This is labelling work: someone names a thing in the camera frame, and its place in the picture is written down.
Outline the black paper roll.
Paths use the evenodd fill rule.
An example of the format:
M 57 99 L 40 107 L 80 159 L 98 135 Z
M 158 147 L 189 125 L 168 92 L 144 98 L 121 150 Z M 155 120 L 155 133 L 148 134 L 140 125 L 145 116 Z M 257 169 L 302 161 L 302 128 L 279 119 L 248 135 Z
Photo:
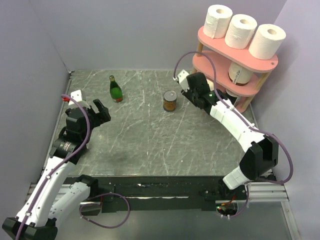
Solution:
M 242 98 L 240 95 L 237 95 L 228 89 L 226 89 L 224 93 L 235 107 L 237 106 L 237 104 L 240 102 Z

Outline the cream paper roll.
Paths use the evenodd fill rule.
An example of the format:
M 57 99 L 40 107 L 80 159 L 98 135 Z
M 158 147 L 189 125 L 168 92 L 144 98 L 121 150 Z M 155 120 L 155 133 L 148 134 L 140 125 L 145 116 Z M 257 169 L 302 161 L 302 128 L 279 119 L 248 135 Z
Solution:
M 233 84 L 239 85 L 239 86 L 246 85 L 250 81 L 253 74 L 254 74 L 253 71 L 248 70 L 247 68 L 233 61 L 231 62 L 228 69 L 229 79 Z

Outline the white paper towel roll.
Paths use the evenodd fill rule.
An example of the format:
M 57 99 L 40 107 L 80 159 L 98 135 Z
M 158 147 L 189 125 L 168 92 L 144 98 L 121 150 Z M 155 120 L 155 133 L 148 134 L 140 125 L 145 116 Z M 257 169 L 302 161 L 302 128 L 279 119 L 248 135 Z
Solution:
M 259 60 L 270 60 L 286 38 L 286 32 L 274 24 L 261 24 L 250 43 L 249 53 Z
M 225 5 L 214 4 L 209 6 L 203 26 L 203 33 L 211 39 L 224 38 L 232 16 L 233 11 Z
M 245 49 L 258 26 L 257 21 L 246 14 L 234 15 L 225 35 L 225 44 L 233 49 Z

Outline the printed paper roll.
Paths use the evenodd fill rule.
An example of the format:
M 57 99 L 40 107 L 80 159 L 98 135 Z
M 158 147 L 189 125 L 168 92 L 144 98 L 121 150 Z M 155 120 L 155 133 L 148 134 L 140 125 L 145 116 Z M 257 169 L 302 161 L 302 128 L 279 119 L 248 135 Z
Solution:
M 207 84 L 209 85 L 210 91 L 213 92 L 215 90 L 214 82 L 210 79 L 206 79 Z

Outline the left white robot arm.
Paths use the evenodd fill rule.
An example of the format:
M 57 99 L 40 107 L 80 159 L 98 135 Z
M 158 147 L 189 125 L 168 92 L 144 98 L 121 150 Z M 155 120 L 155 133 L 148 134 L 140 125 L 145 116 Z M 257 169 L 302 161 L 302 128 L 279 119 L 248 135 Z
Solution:
M 87 149 L 92 130 L 111 120 L 109 110 L 99 99 L 98 109 L 84 100 L 81 108 L 73 103 L 66 110 L 66 125 L 53 143 L 46 167 L 31 196 L 15 217 L 8 217 L 2 229 L 13 240 L 53 240 L 68 215 L 84 200 L 94 201 L 99 195 L 98 180 L 81 175 L 59 199 L 56 197 L 70 171 Z

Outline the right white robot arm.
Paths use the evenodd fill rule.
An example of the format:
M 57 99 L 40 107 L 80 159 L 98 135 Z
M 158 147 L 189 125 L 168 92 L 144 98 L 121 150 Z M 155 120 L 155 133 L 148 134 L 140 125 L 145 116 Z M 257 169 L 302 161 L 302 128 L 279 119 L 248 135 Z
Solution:
M 201 72 L 189 74 L 182 70 L 177 82 L 184 95 L 194 106 L 220 122 L 238 141 L 244 151 L 239 165 L 223 177 L 218 193 L 223 199 L 236 194 L 236 188 L 261 175 L 278 164 L 279 144 L 250 123 L 232 105 L 230 99 L 219 89 L 210 88 L 206 76 Z

